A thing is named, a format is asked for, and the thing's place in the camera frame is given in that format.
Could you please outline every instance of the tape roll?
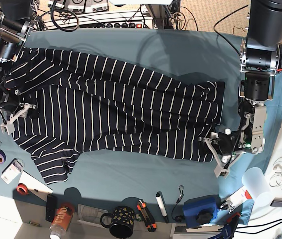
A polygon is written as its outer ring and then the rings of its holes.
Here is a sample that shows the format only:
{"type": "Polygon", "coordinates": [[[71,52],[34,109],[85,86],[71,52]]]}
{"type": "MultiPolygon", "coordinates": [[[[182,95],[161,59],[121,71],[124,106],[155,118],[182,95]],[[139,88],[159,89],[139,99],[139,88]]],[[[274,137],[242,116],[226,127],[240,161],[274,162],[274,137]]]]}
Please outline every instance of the tape roll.
{"type": "Polygon", "coordinates": [[[0,149],[0,164],[4,164],[6,162],[6,154],[0,149]]]}
{"type": "Polygon", "coordinates": [[[17,192],[23,196],[28,195],[29,191],[26,185],[24,185],[23,183],[19,183],[18,187],[17,187],[17,192]]]}

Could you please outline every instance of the black remote control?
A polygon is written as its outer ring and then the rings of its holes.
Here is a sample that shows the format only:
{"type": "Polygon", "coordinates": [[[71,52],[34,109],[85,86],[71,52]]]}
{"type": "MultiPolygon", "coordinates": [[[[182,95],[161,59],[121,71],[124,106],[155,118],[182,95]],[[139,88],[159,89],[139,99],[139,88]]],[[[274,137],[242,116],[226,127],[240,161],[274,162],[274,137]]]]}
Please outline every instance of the black remote control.
{"type": "Polygon", "coordinates": [[[57,197],[51,194],[47,195],[46,220],[52,222],[55,218],[57,208],[57,197]]]}

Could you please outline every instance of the blue fabric surface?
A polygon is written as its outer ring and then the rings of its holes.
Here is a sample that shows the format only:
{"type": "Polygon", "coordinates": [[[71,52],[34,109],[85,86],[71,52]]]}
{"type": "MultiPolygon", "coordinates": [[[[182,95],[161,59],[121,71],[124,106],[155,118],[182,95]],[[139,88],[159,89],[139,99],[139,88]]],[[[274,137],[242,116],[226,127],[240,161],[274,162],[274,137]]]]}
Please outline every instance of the blue fabric surface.
{"type": "MultiPolygon", "coordinates": [[[[228,38],[239,48],[240,37],[228,35],[228,38]]],[[[79,29],[72,33],[47,31],[32,33],[26,46],[109,56],[156,70],[185,83],[223,80],[226,91],[220,130],[227,127],[236,130],[239,125],[239,57],[215,33],[97,28],[79,29]]],[[[215,177],[215,161],[197,163],[102,150],[81,155],[68,181],[50,187],[60,202],[70,201],[108,210],[119,204],[135,208],[136,198],[142,198],[148,203],[155,219],[161,222],[163,218],[155,199],[157,191],[163,193],[169,215],[178,197],[179,185],[184,186],[185,195],[176,207],[175,215],[181,213],[181,204],[192,198],[219,195],[225,199],[242,186],[241,177],[249,167],[266,170],[282,121],[282,73],[276,76],[274,100],[267,101],[266,105],[268,116],[264,130],[264,152],[257,156],[244,155],[231,168],[227,179],[215,177]]],[[[0,141],[3,142],[0,148],[7,155],[7,163],[0,165],[0,175],[8,163],[18,157],[25,162],[25,170],[43,182],[29,154],[21,150],[10,136],[3,135],[1,129],[0,141]]],[[[0,178],[0,195],[45,205],[35,196],[18,195],[15,190],[18,180],[19,177],[7,185],[0,178]]],[[[248,222],[252,205],[252,200],[243,204],[241,223],[248,222]]],[[[226,212],[218,215],[218,218],[222,217],[226,218],[226,212]]]]}

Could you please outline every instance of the black mug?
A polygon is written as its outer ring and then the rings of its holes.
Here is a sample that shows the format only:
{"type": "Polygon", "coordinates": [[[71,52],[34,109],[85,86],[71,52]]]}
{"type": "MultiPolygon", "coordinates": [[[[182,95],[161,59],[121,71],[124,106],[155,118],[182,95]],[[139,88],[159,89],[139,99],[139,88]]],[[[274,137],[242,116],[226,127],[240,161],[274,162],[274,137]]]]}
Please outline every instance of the black mug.
{"type": "Polygon", "coordinates": [[[101,216],[101,224],[105,228],[110,228],[110,233],[116,238],[129,238],[133,234],[134,211],[127,206],[118,206],[113,213],[104,213],[101,216]],[[111,223],[105,224],[103,217],[111,217],[111,223]]]}

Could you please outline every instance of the beige carpet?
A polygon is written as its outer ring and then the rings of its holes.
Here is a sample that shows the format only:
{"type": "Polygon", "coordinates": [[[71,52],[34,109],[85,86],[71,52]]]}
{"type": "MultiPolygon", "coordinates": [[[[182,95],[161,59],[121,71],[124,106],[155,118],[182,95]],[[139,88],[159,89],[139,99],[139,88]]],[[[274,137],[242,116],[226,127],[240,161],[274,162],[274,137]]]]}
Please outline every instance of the beige carpet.
{"type": "MultiPolygon", "coordinates": [[[[40,0],[40,9],[48,11],[48,0],[40,0]]],[[[200,31],[213,31],[213,26],[221,18],[234,10],[249,4],[249,0],[181,0],[181,6],[188,8],[195,16],[200,31]]],[[[109,4],[110,11],[113,10],[137,10],[139,5],[126,5],[123,7],[115,7],[109,4]]],[[[217,26],[219,32],[233,34],[233,27],[242,28],[235,29],[235,35],[245,36],[245,27],[248,25],[247,13],[249,8],[245,8],[240,12],[230,16],[217,26]]],[[[189,11],[181,8],[181,13],[185,15],[186,21],[192,18],[189,11]]],[[[50,16],[45,16],[44,19],[48,20],[50,16]]],[[[186,30],[196,30],[194,21],[190,20],[187,24],[186,30]]]]}

